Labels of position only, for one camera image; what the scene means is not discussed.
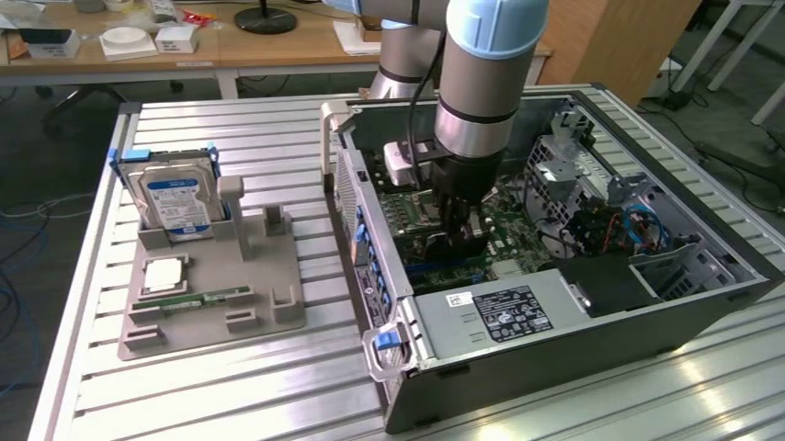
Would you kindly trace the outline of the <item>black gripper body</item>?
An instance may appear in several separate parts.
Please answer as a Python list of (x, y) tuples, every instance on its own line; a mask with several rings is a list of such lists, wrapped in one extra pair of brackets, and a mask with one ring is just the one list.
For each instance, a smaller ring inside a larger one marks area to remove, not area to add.
[(481, 158), (449, 155), (437, 159), (430, 181), (438, 206), (446, 207), (449, 202), (478, 206), (496, 184), (500, 165), (500, 153)]

